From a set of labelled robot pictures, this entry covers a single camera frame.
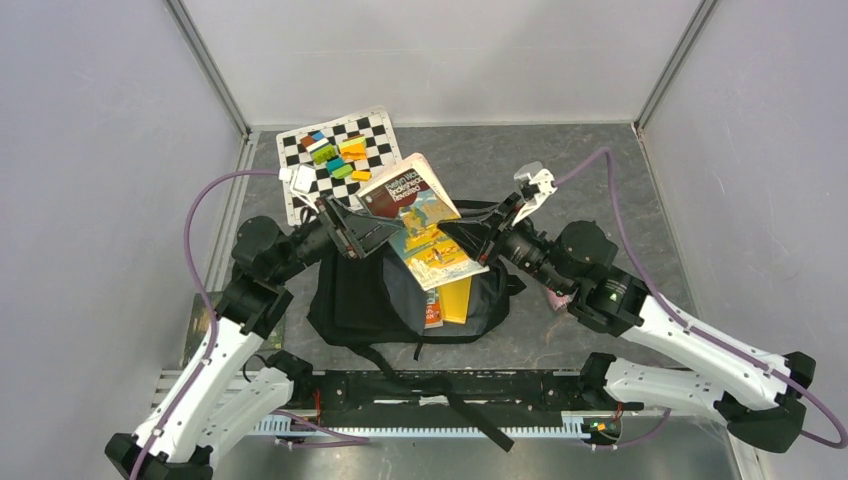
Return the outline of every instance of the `blue block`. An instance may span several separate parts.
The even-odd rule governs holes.
[[[338,169],[340,169],[344,166],[345,166],[344,160],[342,160],[339,157],[336,157],[336,158],[327,162],[327,170],[330,173],[333,173],[333,170],[338,170]]]

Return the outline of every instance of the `black backpack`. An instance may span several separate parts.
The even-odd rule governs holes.
[[[487,202],[457,201],[462,210],[486,208]],[[403,381],[386,359],[371,348],[375,343],[417,343],[415,359],[425,343],[471,343],[501,324],[509,314],[509,297],[525,288],[497,260],[484,272],[472,277],[468,318],[464,325],[445,323],[424,329],[426,294],[388,244],[372,255],[351,260],[340,254],[322,260],[318,287],[307,319],[330,345],[348,347],[376,364],[387,379],[410,390],[445,395],[449,405],[504,450],[512,440],[462,398],[451,392],[448,380],[440,375]]]

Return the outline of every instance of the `metal frame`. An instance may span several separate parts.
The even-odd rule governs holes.
[[[689,25],[687,25],[686,30],[683,31],[683,36],[680,37],[680,41],[677,42],[677,46],[674,48],[671,58],[668,59],[668,63],[666,63],[665,68],[660,74],[660,78],[657,80],[656,85],[654,85],[654,89],[651,90],[651,94],[648,95],[648,100],[645,102],[645,106],[642,107],[642,111],[639,112],[639,116],[636,117],[636,121],[633,122],[633,126],[637,132],[644,129],[651,120],[651,117],[657,109],[657,105],[659,105],[660,101],[665,96],[665,92],[668,90],[668,87],[671,85],[674,77],[677,76],[680,66],[689,55],[689,51],[692,49],[692,45],[695,44],[695,41],[701,34],[704,25],[706,25],[707,21],[712,16],[718,1],[719,0],[701,0],[701,3],[695,10],[695,14],[692,16],[692,19],[689,20]]]
[[[221,103],[224,104],[224,108],[227,110],[227,115],[232,120],[233,125],[241,133],[242,138],[247,139],[251,131],[250,125],[247,124],[241,110],[238,108],[238,104],[236,104],[235,98],[233,98],[233,94],[227,88],[224,77],[221,76],[221,72],[215,65],[215,61],[212,60],[209,49],[203,43],[203,38],[197,31],[197,27],[194,25],[194,21],[192,21],[185,4],[183,4],[182,0],[165,0],[165,5],[174,17],[174,21],[180,28],[180,32],[183,34],[186,43],[200,64],[201,70],[203,70],[209,83],[212,84],[215,94],[218,95]]]
[[[256,155],[256,144],[259,141],[260,132],[253,132],[242,145],[239,159],[235,170],[248,170],[253,166],[253,158]],[[224,204],[221,217],[218,222],[218,235],[212,248],[209,259],[209,270],[203,285],[208,291],[218,292],[224,288],[227,270],[230,262],[230,251],[238,230],[238,220],[241,214],[241,206],[247,192],[248,177],[234,178],[227,188],[227,202]]]

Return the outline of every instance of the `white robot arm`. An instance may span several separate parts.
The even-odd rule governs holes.
[[[481,264],[503,257],[554,292],[574,295],[569,312],[590,329],[652,348],[691,369],[656,368],[593,353],[580,374],[583,397],[596,405],[669,407],[726,424],[730,433],[756,447],[772,452],[789,448],[801,432],[806,410],[799,393],[775,374],[806,388],[815,371],[813,359],[752,347],[669,303],[684,321],[681,325],[644,282],[612,265],[617,247],[594,223],[572,222],[554,241],[536,232],[527,216],[556,191],[550,172],[531,164],[515,178],[521,195],[442,222],[439,228]],[[291,236],[267,217],[251,219],[239,229],[233,280],[218,305],[217,336],[207,333],[176,385],[133,434],[116,434],[107,445],[107,457],[122,475],[129,476],[135,467],[141,472],[137,478],[167,479],[174,472],[186,475],[180,478],[211,478],[218,460],[240,438],[292,399],[296,378],[271,366],[215,408],[238,368],[291,302],[284,288],[287,280],[336,251],[364,257],[402,228],[399,221],[351,212],[332,198],[319,198],[315,206],[317,219]],[[205,348],[213,341],[206,357]],[[730,353],[727,346],[767,368]]]

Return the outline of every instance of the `book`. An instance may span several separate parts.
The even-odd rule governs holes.
[[[468,319],[468,301],[471,299],[471,277],[439,287],[442,320],[465,324]]]
[[[442,305],[439,302],[439,289],[427,290],[427,314],[424,320],[424,328],[436,328],[444,325],[442,321]]]
[[[387,167],[357,196],[372,215],[403,220],[406,228],[389,243],[423,290],[488,270],[439,230],[438,222],[459,218],[459,210],[420,153]]]

